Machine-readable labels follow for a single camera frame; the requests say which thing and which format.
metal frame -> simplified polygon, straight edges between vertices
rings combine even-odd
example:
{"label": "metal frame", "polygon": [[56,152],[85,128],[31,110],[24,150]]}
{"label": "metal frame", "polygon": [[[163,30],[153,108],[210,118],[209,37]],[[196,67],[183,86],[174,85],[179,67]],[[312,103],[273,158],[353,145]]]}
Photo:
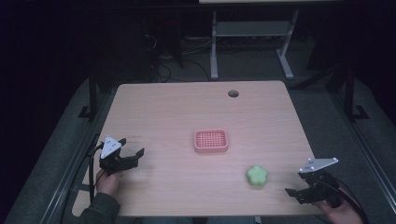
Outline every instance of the metal frame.
{"label": "metal frame", "polygon": [[219,21],[217,11],[213,12],[212,21],[212,51],[210,52],[210,74],[212,79],[219,78],[218,57],[216,43],[218,36],[285,36],[285,41],[280,49],[276,50],[277,57],[287,79],[293,79],[286,52],[289,47],[294,26],[297,21],[299,9],[294,9],[290,21]]}

table leg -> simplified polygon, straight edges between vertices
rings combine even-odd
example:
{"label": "table leg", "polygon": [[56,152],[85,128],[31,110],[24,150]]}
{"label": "table leg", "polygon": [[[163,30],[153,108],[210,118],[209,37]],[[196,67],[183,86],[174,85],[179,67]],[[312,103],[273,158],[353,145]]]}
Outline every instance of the table leg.
{"label": "table leg", "polygon": [[212,52],[210,52],[210,77],[212,79],[219,78],[218,72],[218,58],[216,55],[216,11],[213,12],[213,22],[212,22]]}
{"label": "table leg", "polygon": [[288,30],[285,35],[285,42],[281,49],[276,50],[277,57],[279,58],[280,64],[282,65],[282,68],[283,68],[283,72],[285,73],[285,76],[287,79],[294,78],[293,73],[291,72],[288,60],[286,59],[286,51],[288,50],[289,42],[290,42],[291,36],[293,34],[293,30],[294,30],[294,26],[297,21],[298,13],[299,13],[298,9],[295,9],[293,11],[293,14],[291,16],[291,20],[289,23],[289,27],[288,27]]}

dark floor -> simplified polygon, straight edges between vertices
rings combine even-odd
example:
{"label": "dark floor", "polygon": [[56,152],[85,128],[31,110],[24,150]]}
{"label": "dark floor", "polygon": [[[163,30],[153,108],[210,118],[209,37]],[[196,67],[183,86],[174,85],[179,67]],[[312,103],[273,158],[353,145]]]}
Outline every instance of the dark floor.
{"label": "dark floor", "polygon": [[[0,221],[8,215],[6,223],[47,220],[51,220],[47,223],[54,223],[60,221],[64,212],[64,223],[74,223],[76,218],[71,216],[70,207],[75,192],[72,190],[68,198],[63,198],[60,183],[67,177],[65,172],[79,164],[77,161],[76,164],[71,162],[77,154],[76,148],[86,150],[85,146],[94,134],[100,132],[116,89],[98,95],[99,114],[93,122],[79,118],[81,108],[89,105],[86,78],[90,71],[78,57],[83,53],[80,47],[82,42],[78,36],[71,35],[80,33],[81,26],[71,24],[77,24],[76,20],[81,17],[73,17],[73,13],[68,14],[69,11],[58,7],[27,2],[2,8],[12,10],[8,14],[0,13],[4,18],[2,21],[6,21],[1,27],[4,30],[2,34],[7,34],[1,36],[4,49],[1,61],[7,64],[1,67],[5,68],[0,82],[4,96],[1,104],[7,105],[7,109],[3,110],[5,114],[2,116],[0,135],[7,150],[2,170],[8,171],[2,176],[7,194],[1,203]],[[391,73],[394,64],[390,61],[396,54],[394,45],[384,47],[388,43],[386,40],[393,35],[381,35],[376,41],[385,42],[374,51],[365,49],[370,53],[362,57],[362,62],[370,62],[370,69],[364,70],[365,76],[359,76],[363,82],[356,83],[354,99],[355,105],[363,106],[369,119],[348,122],[338,104],[338,100],[342,101],[344,97],[344,89],[337,94],[329,94],[326,90],[330,76],[304,90],[290,91],[314,154],[317,157],[336,156],[343,161],[331,172],[353,189],[372,223],[396,223],[396,217],[354,130],[359,130],[365,140],[363,144],[372,150],[389,183],[394,186],[396,130],[392,123],[392,111],[396,97],[391,96],[394,96],[392,85],[396,76],[391,75],[394,74]],[[316,42],[311,38],[301,39],[305,38],[298,35],[293,38],[287,54],[294,80],[284,78],[276,57],[275,49],[281,39],[236,38],[231,42],[223,39],[222,45],[219,44],[218,81],[282,80],[291,87],[307,80],[318,73],[306,70]],[[205,39],[186,40],[183,42],[184,50],[200,46],[200,43],[205,43]],[[388,55],[383,61],[378,57],[383,54],[381,49]],[[207,81],[205,72],[210,71],[207,49],[185,55],[183,59],[187,60],[184,61],[184,68],[174,60],[161,60],[158,67],[160,75],[152,81]],[[77,182],[86,165],[83,163],[82,168],[77,170]],[[52,199],[60,199],[60,204],[56,206],[59,209],[49,215],[50,209],[47,208]],[[67,206],[63,211],[61,208],[65,203]],[[119,223],[130,221],[127,217],[118,220]],[[320,223],[314,217],[266,217],[262,221]]]}

hole in table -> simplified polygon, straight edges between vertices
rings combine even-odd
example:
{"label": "hole in table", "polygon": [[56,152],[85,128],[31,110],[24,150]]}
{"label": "hole in table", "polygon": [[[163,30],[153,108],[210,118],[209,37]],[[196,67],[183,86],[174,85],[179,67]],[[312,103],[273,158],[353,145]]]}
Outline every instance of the hole in table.
{"label": "hole in table", "polygon": [[239,91],[235,91],[235,90],[228,91],[228,95],[233,98],[238,97]]}

gray carpet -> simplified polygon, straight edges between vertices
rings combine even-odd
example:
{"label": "gray carpet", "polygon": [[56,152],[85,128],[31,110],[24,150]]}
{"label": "gray carpet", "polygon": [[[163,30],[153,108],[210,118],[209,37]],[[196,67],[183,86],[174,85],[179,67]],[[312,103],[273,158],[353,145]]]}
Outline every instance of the gray carpet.
{"label": "gray carpet", "polygon": [[[296,76],[294,80],[286,80],[274,49],[276,44],[262,46],[260,50],[243,50],[233,54],[219,54],[219,81],[236,80],[282,80],[287,86],[293,86],[309,77],[313,72],[305,71],[312,42],[292,42],[287,57],[291,70]],[[209,54],[197,53],[184,57],[199,63],[209,72]],[[204,70],[195,63],[185,62],[181,69],[175,62],[167,61],[163,65],[172,71],[169,82],[206,81]],[[168,76],[168,70],[161,67],[160,73]],[[327,78],[315,83],[303,91],[290,91],[297,114],[303,124],[304,131],[312,150],[317,158],[336,157],[340,160],[327,169],[334,176],[343,180],[352,189],[365,209],[371,223],[396,223],[396,216],[391,210],[381,188],[374,179],[370,166],[365,159],[360,145],[350,131],[350,124],[345,120],[336,99],[342,96],[330,95],[325,91]],[[88,82],[84,82],[77,90],[69,107],[64,111],[51,139],[48,141],[40,160],[26,182],[20,197],[8,215],[6,223],[40,223],[48,217],[48,205],[54,195],[61,195],[60,183],[67,175],[65,171],[70,165],[78,166],[79,161],[72,161],[76,150],[87,150],[87,145],[100,133],[114,92],[98,94],[100,99],[99,114],[95,120],[78,118],[81,108],[89,104]],[[356,103],[362,105],[370,119],[359,120],[356,126],[361,130],[374,154],[380,160],[389,179],[396,183],[396,167],[392,159],[395,157],[396,130],[382,110],[376,105],[370,91],[361,83],[356,85]],[[87,168],[87,160],[82,163],[76,173],[76,184],[81,182]],[[55,197],[59,200],[59,209],[50,214],[51,223],[60,223],[63,207],[63,223],[76,223],[77,218],[71,214],[71,207],[77,194],[71,186],[67,198]],[[133,218],[119,217],[117,223],[132,223]],[[262,223],[322,223],[316,217],[263,217]]]}

